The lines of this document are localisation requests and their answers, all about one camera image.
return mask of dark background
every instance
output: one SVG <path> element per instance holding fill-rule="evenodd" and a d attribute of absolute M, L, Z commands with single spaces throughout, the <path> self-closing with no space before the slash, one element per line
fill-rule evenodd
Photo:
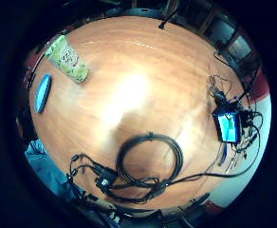
<path fill-rule="evenodd" d="M 83 6 L 89 2 L 81 1 Z M 215 1 L 245 28 L 260 52 L 270 85 L 272 126 L 267 153 L 243 194 L 211 227 L 277 227 L 277 1 Z M 88 226 L 36 179 L 18 147 L 13 94 L 21 83 L 26 53 L 81 14 L 83 6 L 56 13 L 61 1 L 0 0 L 0 225 L 31 227 Z M 97 10 L 97 5 L 89 8 Z"/>

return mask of person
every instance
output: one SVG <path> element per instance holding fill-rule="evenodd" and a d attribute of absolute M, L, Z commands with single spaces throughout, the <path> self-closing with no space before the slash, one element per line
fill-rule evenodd
<path fill-rule="evenodd" d="M 16 125 L 21 141 L 27 147 L 25 157 L 28 163 L 42 183 L 57 197 L 67 202 L 78 200 L 85 191 L 75 183 L 70 182 L 67 175 L 55 164 L 31 124 L 29 108 L 27 110 L 22 109 L 16 117 Z M 94 208 L 87 209 L 84 213 L 100 226 L 119 228 L 117 222 L 106 214 L 94 210 Z"/>

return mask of wooden table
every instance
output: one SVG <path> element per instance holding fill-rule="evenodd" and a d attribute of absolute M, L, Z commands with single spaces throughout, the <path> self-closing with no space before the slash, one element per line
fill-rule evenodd
<path fill-rule="evenodd" d="M 233 82 L 229 98 L 243 89 L 227 66 L 212 56 L 214 48 L 192 32 L 143 17 L 117 17 L 92 22 L 67 35 L 69 43 L 90 69 L 90 76 L 73 83 L 47 59 L 38 65 L 29 92 L 31 113 L 38 136 L 57 165 L 68 172 L 70 158 L 84 152 L 115 169 L 124 141 L 153 131 L 174 138 L 182 148 L 184 164 L 177 178 L 204 171 L 219 148 L 211 112 L 209 75 L 219 74 Z M 45 73 L 52 85 L 42 114 L 33 109 L 35 93 Z M 229 84 L 223 84 L 225 91 Z M 213 172 L 224 173 L 233 153 Z M 146 142 L 129 153 L 126 168 L 136 177 L 167 178 L 174 168 L 174 153 L 163 142 Z M 75 182 L 87 192 L 114 202 L 95 185 L 90 170 Z M 201 178 L 171 187 L 146 204 L 132 208 L 158 209 L 185 204 L 210 192 L 222 179 Z M 140 196 L 145 189 L 116 193 Z"/>

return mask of blue object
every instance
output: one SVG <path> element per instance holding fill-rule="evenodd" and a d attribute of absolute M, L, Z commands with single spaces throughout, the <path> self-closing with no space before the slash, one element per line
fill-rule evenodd
<path fill-rule="evenodd" d="M 212 115 L 220 140 L 224 143 L 239 143 L 241 124 L 239 113 L 234 104 L 222 104 Z"/>
<path fill-rule="evenodd" d="M 227 144 L 225 143 L 224 148 L 223 148 L 222 158 L 221 158 L 220 163 L 218 164 L 219 166 L 221 166 L 224 163 L 226 157 L 227 157 Z"/>
<path fill-rule="evenodd" d="M 41 113 L 46 105 L 46 99 L 51 86 L 51 75 L 49 73 L 45 74 L 42 82 L 37 88 L 35 97 L 35 112 Z"/>

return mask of wire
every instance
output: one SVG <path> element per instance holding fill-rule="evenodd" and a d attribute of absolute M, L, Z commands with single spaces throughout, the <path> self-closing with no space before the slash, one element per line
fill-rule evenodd
<path fill-rule="evenodd" d="M 224 62 L 223 60 L 221 60 L 220 58 L 218 58 L 215 54 L 218 54 L 216 51 L 213 53 L 213 56 L 215 59 L 217 59 L 218 61 L 220 61 L 221 63 L 225 64 L 227 67 L 230 67 L 231 69 L 233 69 L 232 66 L 230 66 L 228 63 Z"/>
<path fill-rule="evenodd" d="M 257 131 L 257 136 L 258 136 L 258 139 L 259 139 L 258 150 L 257 150 L 257 153 L 256 153 L 255 158 L 253 159 L 252 163 L 245 170 L 243 170 L 242 172 L 236 173 L 236 174 L 231 174 L 231 175 L 219 174 L 219 173 L 205 173 L 205 172 L 204 173 L 193 174 L 191 176 L 182 178 L 180 180 L 173 181 L 169 184 L 169 186 L 173 185 L 173 184 L 176 184 L 176 183 L 179 183 L 179 182 L 183 182 L 183 181 L 192 181 L 192 178 L 199 177 L 199 176 L 211 176 L 211 177 L 218 177 L 218 178 L 236 178 L 236 177 L 241 176 L 244 173 L 246 173 L 248 170 L 251 169 L 251 167 L 255 163 L 255 161 L 256 161 L 256 159 L 259 155 L 260 147 L 261 147 L 261 138 L 260 138 L 259 129 L 255 125 L 252 125 L 252 127 L 254 127 L 254 129 Z"/>
<path fill-rule="evenodd" d="M 230 93 L 230 91 L 231 91 L 231 88 L 232 88 L 232 81 L 231 81 L 231 80 L 228 80 L 228 79 L 225 79 L 225 78 L 221 77 L 221 76 L 218 75 L 218 74 L 213 74 L 213 75 L 209 76 L 209 81 L 210 81 L 210 83 L 212 84 L 212 88 L 210 89 L 210 94 L 211 94 L 211 96 L 214 97 L 215 92 L 218 92 L 218 91 L 219 91 L 218 88 L 215 86 L 215 85 L 216 85 L 215 77 L 217 77 L 217 78 L 220 79 L 223 92 L 224 92 L 224 87 L 223 87 L 223 82 L 222 82 L 222 81 L 226 81 L 226 82 L 229 82 L 229 83 L 230 83 L 230 87 L 229 87 L 228 91 L 227 91 L 226 93 L 224 92 L 225 96 L 227 96 L 227 95 Z"/>
<path fill-rule="evenodd" d="M 152 141 L 152 140 L 162 141 L 164 143 L 167 143 L 171 147 L 171 149 L 175 153 L 175 168 L 173 170 L 172 175 L 168 179 L 165 179 L 162 181 L 160 181 L 159 178 L 157 177 L 146 177 L 146 178 L 137 180 L 134 177 L 132 177 L 124 168 L 124 164 L 123 164 L 124 158 L 126 154 L 134 146 L 140 143 L 144 143 L 146 141 Z M 124 198 L 121 196 L 117 196 L 111 191 L 108 194 L 113 199 L 122 201 L 122 202 L 145 203 L 147 202 L 147 200 L 150 200 L 153 197 L 158 196 L 165 190 L 166 186 L 177 177 L 177 175 L 179 174 L 182 168 L 182 165 L 183 165 L 182 150 L 174 139 L 165 135 L 153 134 L 152 132 L 150 132 L 149 135 L 131 138 L 121 146 L 120 153 L 118 154 L 117 163 L 116 163 L 116 170 L 119 174 L 119 177 L 122 180 L 124 180 L 126 183 L 113 185 L 111 189 L 121 189 L 129 186 L 136 186 L 140 188 L 150 188 L 151 190 L 144 197 L 138 198 L 138 199 Z"/>
<path fill-rule="evenodd" d="M 176 9 L 175 11 L 173 11 L 164 21 L 162 21 L 162 22 L 158 25 L 158 28 L 159 28 L 159 29 L 165 29 L 166 23 L 167 23 L 167 22 L 169 21 L 169 19 L 172 18 L 177 12 L 178 12 L 178 9 Z"/>

